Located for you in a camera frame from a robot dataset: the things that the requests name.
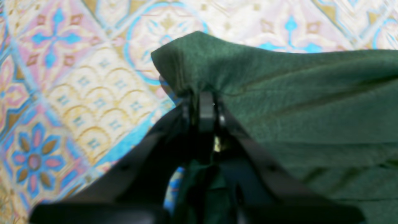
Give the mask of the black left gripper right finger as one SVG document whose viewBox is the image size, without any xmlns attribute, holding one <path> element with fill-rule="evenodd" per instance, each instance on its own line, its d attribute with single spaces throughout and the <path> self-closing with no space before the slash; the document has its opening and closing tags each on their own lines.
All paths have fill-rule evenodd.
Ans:
<svg viewBox="0 0 398 224">
<path fill-rule="evenodd" d="M 232 224 L 364 224 L 362 211 L 328 200 L 292 177 L 211 92 L 199 97 L 199 157 L 227 185 Z"/>
</svg>

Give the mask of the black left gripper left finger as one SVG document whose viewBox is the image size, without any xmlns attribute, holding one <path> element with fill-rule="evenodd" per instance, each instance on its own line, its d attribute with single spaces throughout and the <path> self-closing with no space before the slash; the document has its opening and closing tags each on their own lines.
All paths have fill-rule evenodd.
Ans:
<svg viewBox="0 0 398 224">
<path fill-rule="evenodd" d="M 192 98 L 164 115 L 107 173 L 77 194 L 36 205 L 30 224 L 168 224 L 169 179 L 192 158 Z"/>
</svg>

